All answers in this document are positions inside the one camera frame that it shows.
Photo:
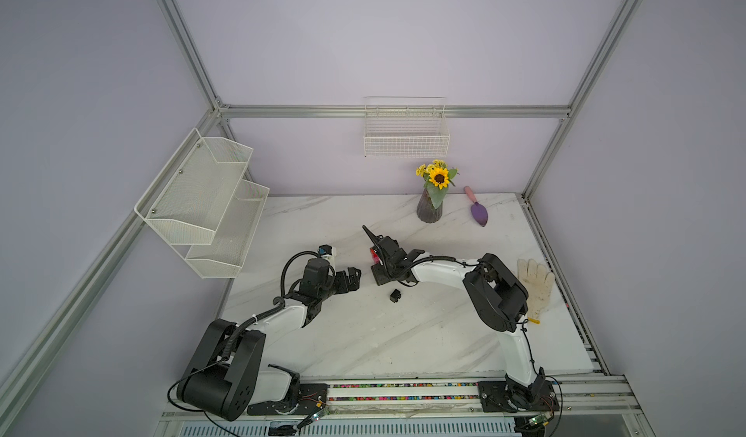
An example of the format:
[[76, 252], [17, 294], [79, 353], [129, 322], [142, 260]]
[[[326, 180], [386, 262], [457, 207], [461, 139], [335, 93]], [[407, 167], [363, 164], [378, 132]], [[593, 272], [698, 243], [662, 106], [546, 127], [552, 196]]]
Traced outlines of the red square lego brick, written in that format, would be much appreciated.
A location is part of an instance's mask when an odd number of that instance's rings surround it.
[[371, 254], [373, 262], [375, 264], [380, 263], [380, 259], [379, 259], [378, 253], [376, 252], [375, 248], [370, 248], [369, 251], [370, 251], [370, 254]]

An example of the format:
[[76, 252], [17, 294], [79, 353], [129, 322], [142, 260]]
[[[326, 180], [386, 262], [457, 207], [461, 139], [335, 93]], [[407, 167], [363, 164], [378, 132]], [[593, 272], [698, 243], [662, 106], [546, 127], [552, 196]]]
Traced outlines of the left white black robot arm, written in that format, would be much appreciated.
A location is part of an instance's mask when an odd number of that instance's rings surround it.
[[334, 295], [355, 292], [361, 270], [337, 270], [332, 246], [303, 250], [286, 262], [272, 307], [236, 323], [211, 322], [167, 401], [187, 413], [235, 421], [256, 408], [293, 414], [304, 400], [300, 374], [263, 361], [266, 347], [308, 326]]

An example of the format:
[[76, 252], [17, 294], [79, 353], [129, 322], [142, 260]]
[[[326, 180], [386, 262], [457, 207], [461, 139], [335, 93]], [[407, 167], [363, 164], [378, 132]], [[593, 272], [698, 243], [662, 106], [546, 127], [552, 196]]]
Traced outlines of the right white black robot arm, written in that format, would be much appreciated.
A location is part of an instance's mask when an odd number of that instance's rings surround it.
[[371, 267], [377, 285], [436, 283], [465, 292], [478, 318], [500, 335], [506, 378], [525, 388], [539, 382], [528, 336], [521, 332], [528, 321], [528, 290], [498, 256], [461, 260], [423, 250], [406, 252], [389, 236], [367, 227], [363, 231], [377, 256]]

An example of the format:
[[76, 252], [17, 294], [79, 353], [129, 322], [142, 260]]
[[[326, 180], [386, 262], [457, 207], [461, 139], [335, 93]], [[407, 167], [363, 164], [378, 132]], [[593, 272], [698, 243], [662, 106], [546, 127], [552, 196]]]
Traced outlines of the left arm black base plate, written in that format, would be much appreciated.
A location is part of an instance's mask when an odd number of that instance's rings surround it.
[[328, 402], [329, 385], [299, 384], [293, 386], [281, 401], [262, 402], [247, 408], [248, 416], [307, 416], [320, 411]]

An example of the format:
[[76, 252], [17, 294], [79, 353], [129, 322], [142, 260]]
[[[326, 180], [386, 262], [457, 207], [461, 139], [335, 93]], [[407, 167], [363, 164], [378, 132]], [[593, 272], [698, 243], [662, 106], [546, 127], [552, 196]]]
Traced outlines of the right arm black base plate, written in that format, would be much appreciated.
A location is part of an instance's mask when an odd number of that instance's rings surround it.
[[485, 413], [559, 412], [559, 394], [544, 377], [538, 377], [530, 386], [523, 386], [512, 379], [482, 381], [478, 395]]

